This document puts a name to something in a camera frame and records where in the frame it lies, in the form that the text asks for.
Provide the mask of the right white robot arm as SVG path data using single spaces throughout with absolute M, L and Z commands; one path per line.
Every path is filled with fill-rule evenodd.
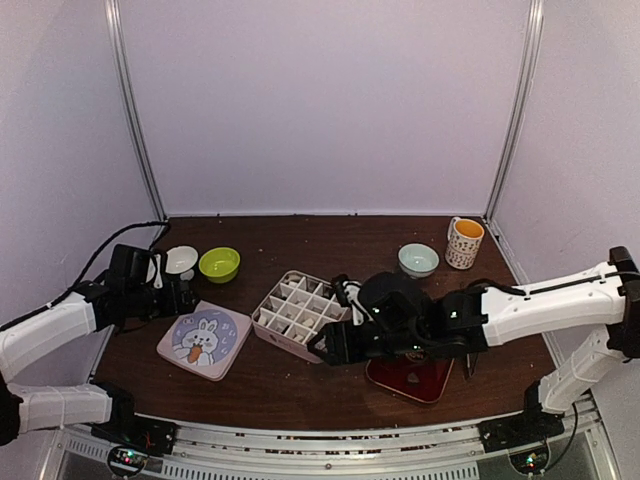
M 513 419 L 519 440 L 535 440 L 610 370 L 639 356 L 639 269 L 629 250 L 613 247 L 594 267 L 544 282 L 506 286 L 488 279 L 432 299 L 406 274 L 382 272 L 331 286 L 355 315 L 325 324 L 307 343 L 332 366 L 423 352 L 456 358 L 532 335 L 591 325 L 568 360 L 527 391 Z

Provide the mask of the pink compartment tin box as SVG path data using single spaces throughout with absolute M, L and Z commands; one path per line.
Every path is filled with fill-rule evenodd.
M 328 281 L 296 270 L 286 272 L 251 315 L 258 338 L 312 364 L 322 360 L 307 350 L 308 342 L 326 324 L 350 318 Z

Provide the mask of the metal tongs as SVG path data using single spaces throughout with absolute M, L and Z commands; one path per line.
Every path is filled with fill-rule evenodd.
M 471 379 L 475 375 L 476 368 L 477 368 L 477 361 L 478 361 L 477 353 L 468 354 L 466 356 L 465 376 L 467 379 Z

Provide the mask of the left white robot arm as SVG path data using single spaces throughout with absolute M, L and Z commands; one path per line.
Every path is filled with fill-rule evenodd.
M 194 312 L 198 295 L 188 281 L 167 273 L 168 256 L 118 244 L 98 281 L 82 280 L 36 312 L 1 328 L 1 442 L 35 430 L 94 424 L 123 444 L 144 433 L 133 396 L 108 382 L 27 387 L 19 373 L 58 348 L 129 319 L 149 322 Z

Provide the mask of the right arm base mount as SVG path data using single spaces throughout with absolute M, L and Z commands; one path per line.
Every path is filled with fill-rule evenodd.
M 478 424 L 486 453 L 506 451 L 511 466 L 524 475 L 542 474 L 550 465 L 548 440 L 565 432 L 559 415 L 519 414 Z

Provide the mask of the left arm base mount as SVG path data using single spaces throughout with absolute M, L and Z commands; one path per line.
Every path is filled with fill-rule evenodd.
M 174 422 L 134 415 L 116 423 L 90 423 L 91 435 L 111 444 L 106 466 L 117 479 L 131 479 L 153 460 L 173 452 L 178 425 Z

